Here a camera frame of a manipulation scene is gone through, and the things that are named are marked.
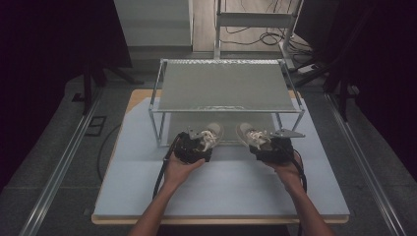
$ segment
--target white table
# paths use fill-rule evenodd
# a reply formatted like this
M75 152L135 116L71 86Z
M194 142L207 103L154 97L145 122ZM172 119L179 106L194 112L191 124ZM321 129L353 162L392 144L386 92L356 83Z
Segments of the white table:
M151 201L167 147L158 147L154 139L149 98L142 100L148 94L135 90L132 95L91 217L96 224L133 224ZM289 115L294 114L281 115L284 123L292 119ZM292 143L303 157L308 195L326 222L346 222L348 207L308 109L297 131L306 135ZM216 147L211 161L178 189L162 220L166 224L295 222L294 205L276 174L243 146Z

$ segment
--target metal rod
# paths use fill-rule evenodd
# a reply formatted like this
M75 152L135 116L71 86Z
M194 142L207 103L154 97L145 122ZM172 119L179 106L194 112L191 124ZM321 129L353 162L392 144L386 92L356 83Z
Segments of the metal rod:
M217 11L215 13L214 60L220 59L220 24L221 24L221 0L217 0Z
M40 194L39 199L33 207L30 216L28 217L19 235L36 235L44 217L48 213L49 207L51 206L56 193L58 192L59 186L61 185L65 174L67 173L68 167L70 166L71 161L73 160L73 157L86 132L86 129L89 126L89 121L91 120L91 117L94 114L94 111L98 106L99 101L101 100L102 91L103 88L96 88L93 102L89 112L87 113L87 115L84 115L81 119L76 132L71 138L71 141L68 143L63 155L61 156L61 159L59 160L58 165L55 167L52 175L49 177L48 182L43 188L43 191Z
M291 76L290 76L290 74L287 70L287 67L286 67L286 62L285 61L281 61L281 62L283 63L282 67L284 68L285 74L287 75L288 82L291 86L291 89L292 89L292 91L294 91L294 95L295 95L295 98L297 99L298 106L304 112L303 103L301 102L300 96L298 95L297 88L295 88L294 83L292 83Z
M291 13L291 22L289 24L289 27L285 31L285 38L284 38L284 42L282 43L282 47L284 50L288 48L289 39L291 38L292 33L294 32L295 23L297 22L297 18L298 18L298 12L300 11L300 8L301 8L301 2L302 0L297 1L295 9Z
M155 85L153 86L152 97L150 98L149 110L153 109L153 103L155 101L157 85L159 83L159 78L160 78L160 74L161 74L161 71L162 71L163 63L164 63L164 60L160 59L159 71L157 73L157 78L156 78L156 81L155 81Z
M325 97L331 106L335 120L338 123L344 138L348 142L349 147L353 152L353 156L356 160L356 163L358 164L358 167L361 170L362 175L368 187L370 188L372 195L374 196L375 202L380 208L381 214L384 220L386 221L391 235L406 235L401 223L399 222L395 209L390 203L387 194L384 191L377 176L374 174L374 171L372 170L371 165L369 164L364 152L360 148L352 130L350 129L348 122L345 122L339 114L337 108L337 101L332 95L328 93L325 93Z
M304 112L305 112L305 110L303 109L303 111L298 115L298 118L295 121L295 124L294 124L294 127L292 128L292 131L295 131L297 129L298 124L300 123L301 119L304 116Z
M279 130L280 130L280 129L282 129L281 117L279 116L279 113L275 113L275 115L276 115L276 120L278 121Z
M154 116L153 116L153 112L151 110L149 110L149 116L150 116L150 120L152 122L153 132L154 132L155 138L156 138L156 143L159 144L159 141L158 141L159 135L157 134L156 123L155 123L155 119L154 119Z
M162 142L162 133L163 133L163 123L165 122L165 112L162 113L162 119L160 121L160 127L159 127L159 138L158 138L158 145L160 146L160 143Z

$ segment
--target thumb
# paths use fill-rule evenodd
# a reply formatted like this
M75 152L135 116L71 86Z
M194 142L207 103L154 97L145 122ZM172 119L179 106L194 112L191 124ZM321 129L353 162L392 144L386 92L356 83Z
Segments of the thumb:
M195 168L199 168L200 166L202 166L204 163L206 162L206 160L204 158L199 159L198 161L194 162L193 164L191 164L191 166L193 166L193 169Z

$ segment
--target human hand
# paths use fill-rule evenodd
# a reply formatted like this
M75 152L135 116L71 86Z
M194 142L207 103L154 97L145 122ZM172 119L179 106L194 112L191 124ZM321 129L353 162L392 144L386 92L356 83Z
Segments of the human hand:
M163 185L177 189L187 180L193 170L199 168L205 162L206 161L202 158L193 164L187 164L178 159L174 152L172 152L168 160L168 166L165 170Z
M300 164L300 166L303 166L301 157L295 151L294 158ZM287 162L284 164L264 162L264 164L273 168L273 170L278 175L279 179L281 180L282 184L284 185L287 191L293 191L303 188L301 184L300 173L298 172L297 168L294 166L292 162Z

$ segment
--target wire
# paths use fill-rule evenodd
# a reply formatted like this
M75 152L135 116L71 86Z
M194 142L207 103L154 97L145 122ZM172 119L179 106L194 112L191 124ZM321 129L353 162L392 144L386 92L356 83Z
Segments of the wire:
M279 9L282 6L282 0L280 0L280 1L279 0L272 0L270 2L270 4L268 5L267 9L266 9L266 12L270 8L270 6L272 6L272 4L274 4L273 11L275 12L276 11L276 7L278 5L278 2L279 2L279 8L278 8L278 11L279 11ZM243 0L240 1L240 5L242 6L242 8L244 9L244 11L246 12L246 8L243 6ZM227 0L225 1L225 9L224 9L224 11L227 11ZM214 17L214 28L216 28L215 17ZM229 31L228 27L226 27L226 32L228 32L229 34L233 34L233 33L241 32L241 31L248 30L248 29L250 29L250 28L243 28L243 29L238 29L236 31ZM266 41L266 38L272 39L272 42L267 42ZM238 41L226 41L226 40L220 40L220 41L222 43L233 43L233 44L238 44L238 45L252 45L252 44L255 44L257 42L262 42L265 45L274 46L274 45L279 44L282 40L283 40L283 36L282 35L279 35L278 33L274 33L274 32L268 32L268 29L267 29L266 32L264 32L264 33L262 33L260 35L260 38L258 40L255 40L255 41L252 41L252 42L238 42Z
M172 145L169 147L169 150L166 153L165 157L163 158L162 166L160 167L159 174L156 179L155 187L153 188L153 195L152 195L153 199L156 197L156 194L159 191L160 181L162 180L162 176L165 172L166 167L168 166L169 157L171 156L172 151L174 151L175 145L177 144L179 139L180 139L180 136L177 135L174 141L172 142Z
M307 193L307 177L306 174L304 173L304 164L303 164L303 158L301 157L300 152L298 152L298 150L293 149L295 152L297 152L298 156L300 156L300 161L301 164L298 163L298 161L295 159L294 154L290 154L286 151L285 148L282 149L284 151L284 153L290 158L292 164L295 166L295 168L297 168L298 173L300 174L300 178L301 178L301 182L303 184L303 189L304 192ZM298 224L298 236L301 236L303 234L303 226L301 225L301 221Z
M97 174L98 174L98 178L100 179L101 182L103 182L103 176L101 174L100 171L100 160L101 160L101 153L103 151L104 145L107 142L108 138L110 138L110 135L116 131L118 128L120 128L122 124L117 125L116 127L113 128L113 130L110 131L110 133L108 133L108 135L105 137L103 143L101 143L101 147L100 150L98 151L98 155L97 155L97 162L96 162L96 169L97 169Z
M289 8L291 7L292 0L289 1L287 13L289 13Z

